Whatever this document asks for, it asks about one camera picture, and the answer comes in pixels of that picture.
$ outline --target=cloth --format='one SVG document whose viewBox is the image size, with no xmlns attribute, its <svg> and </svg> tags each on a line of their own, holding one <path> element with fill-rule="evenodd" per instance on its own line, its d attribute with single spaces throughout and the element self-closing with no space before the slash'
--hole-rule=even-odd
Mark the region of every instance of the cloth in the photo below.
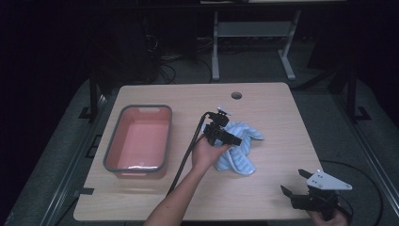
<svg viewBox="0 0 399 226">
<path fill-rule="evenodd" d="M 217 170 L 233 170 L 234 172 L 248 176 L 255 171 L 254 164 L 247 158 L 250 152 L 250 143 L 252 139 L 263 139 L 263 136 L 241 121 L 229 122 L 224 128 L 230 134 L 242 139 L 240 146 L 231 146 L 224 152 L 217 162 L 215 167 Z M 222 145 L 220 140 L 217 140 L 215 145 Z"/>
</svg>

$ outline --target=table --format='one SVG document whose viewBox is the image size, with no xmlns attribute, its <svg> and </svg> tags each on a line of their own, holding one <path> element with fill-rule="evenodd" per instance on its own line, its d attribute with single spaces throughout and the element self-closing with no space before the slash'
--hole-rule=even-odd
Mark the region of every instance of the table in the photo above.
<svg viewBox="0 0 399 226">
<path fill-rule="evenodd" d="M 233 92 L 242 98 L 235 100 Z M 119 113 L 126 105 L 169 105 L 173 111 L 168 169 L 159 180 L 119 179 L 103 158 Z M 263 134 L 253 140 L 248 158 L 257 170 L 248 177 L 210 168 L 190 203 L 184 220 L 265 220 L 307 218 L 295 210 L 280 185 L 305 194 L 306 179 L 298 169 L 321 168 L 303 120 L 284 83 L 128 86 L 120 89 L 104 129 L 85 188 L 74 211 L 77 220 L 145 220 L 166 196 L 200 117 L 223 105 L 231 121 L 243 121 Z M 187 161 L 181 179 L 191 168 Z"/>
</svg>

